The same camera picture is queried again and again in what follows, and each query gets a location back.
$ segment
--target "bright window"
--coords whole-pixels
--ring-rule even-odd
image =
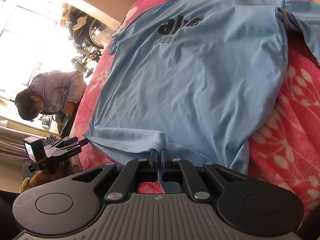
[[[0,35],[1,85],[8,90],[28,84],[57,23],[40,14],[16,7]]]

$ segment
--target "red fleece blanket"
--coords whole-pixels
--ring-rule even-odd
[[[166,0],[137,0],[121,28],[146,9]],[[308,211],[320,204],[320,72],[299,33],[289,33],[289,65],[276,105],[263,127],[250,139],[249,175],[294,192]],[[72,133],[87,130],[113,56],[104,53],[81,101]],[[112,161],[91,145],[79,154],[84,169]],[[139,193],[162,193],[158,183],[145,182]]]

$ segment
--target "person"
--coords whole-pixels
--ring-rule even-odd
[[[34,77],[29,87],[17,94],[15,105],[22,119],[32,121],[39,114],[55,114],[61,125],[64,116],[69,117],[61,138],[70,134],[76,111],[87,88],[78,71],[54,70]]]

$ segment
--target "printed logo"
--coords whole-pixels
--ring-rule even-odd
[[[155,196],[155,200],[157,200],[157,201],[159,201],[159,200],[161,200],[161,199],[163,199],[163,197],[161,197],[161,196]]]
[[[158,44],[159,42],[163,42],[163,43],[171,43],[173,38],[171,37],[163,37],[163,38],[159,38],[156,40],[155,45]]]
[[[183,27],[192,27],[198,25],[203,19],[194,18],[193,20],[184,20],[183,16],[178,16],[177,23],[175,25],[174,19],[169,19],[166,23],[161,24],[158,33],[162,35],[175,34],[179,29]]]

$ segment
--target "t-shirt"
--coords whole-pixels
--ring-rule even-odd
[[[320,5],[307,0],[167,0],[140,14],[114,54],[88,131],[121,164],[167,149],[246,173],[288,65],[286,31],[320,59]]]

